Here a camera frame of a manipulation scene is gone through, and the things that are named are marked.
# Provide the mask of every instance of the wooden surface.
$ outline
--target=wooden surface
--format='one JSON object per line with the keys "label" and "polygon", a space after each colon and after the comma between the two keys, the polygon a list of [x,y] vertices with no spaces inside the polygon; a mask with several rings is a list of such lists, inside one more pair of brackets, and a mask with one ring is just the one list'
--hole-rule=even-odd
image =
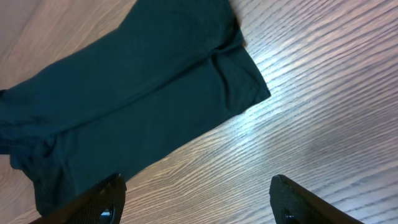
{"label": "wooden surface", "polygon": [[[132,0],[0,1],[0,88],[113,30]],[[234,0],[272,98],[127,183],[123,223],[274,223],[285,174],[365,223],[398,222],[398,2]],[[0,157],[0,223],[38,217]]]}

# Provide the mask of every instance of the folded fabric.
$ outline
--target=folded fabric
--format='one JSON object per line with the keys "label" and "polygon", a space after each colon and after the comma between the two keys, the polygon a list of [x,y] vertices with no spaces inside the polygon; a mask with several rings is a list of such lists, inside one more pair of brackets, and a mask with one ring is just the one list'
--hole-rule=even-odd
{"label": "folded fabric", "polygon": [[0,151],[48,215],[269,96],[228,0],[138,0],[116,30],[0,93]]}

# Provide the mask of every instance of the wooden floor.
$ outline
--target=wooden floor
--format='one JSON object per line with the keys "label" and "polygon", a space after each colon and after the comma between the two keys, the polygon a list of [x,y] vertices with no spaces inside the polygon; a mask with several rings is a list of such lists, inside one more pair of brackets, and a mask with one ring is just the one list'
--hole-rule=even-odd
{"label": "wooden floor", "polygon": [[[0,1],[0,89],[113,30],[134,0]],[[285,174],[364,223],[398,223],[398,1],[234,0],[272,98],[127,183],[123,223],[274,223]],[[38,217],[0,157],[0,223]]]}

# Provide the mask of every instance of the crumpled fabric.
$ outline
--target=crumpled fabric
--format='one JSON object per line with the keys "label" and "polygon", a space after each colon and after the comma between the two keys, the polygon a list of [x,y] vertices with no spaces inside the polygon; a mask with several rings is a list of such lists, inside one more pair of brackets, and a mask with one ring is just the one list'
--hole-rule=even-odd
{"label": "crumpled fabric", "polygon": [[0,93],[0,152],[41,215],[126,180],[270,96],[228,0],[138,0],[122,24]]}

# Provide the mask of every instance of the wood grain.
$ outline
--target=wood grain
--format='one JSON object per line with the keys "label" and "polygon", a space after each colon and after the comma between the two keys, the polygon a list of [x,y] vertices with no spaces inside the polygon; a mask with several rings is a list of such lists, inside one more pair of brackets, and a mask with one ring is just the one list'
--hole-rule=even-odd
{"label": "wood grain", "polygon": [[[274,223],[269,184],[285,174],[364,223],[397,223],[398,2],[231,3],[273,96],[131,179],[122,222]],[[111,31],[133,4],[42,0],[0,40],[0,88]],[[0,222],[34,220],[31,183],[0,159]]]}

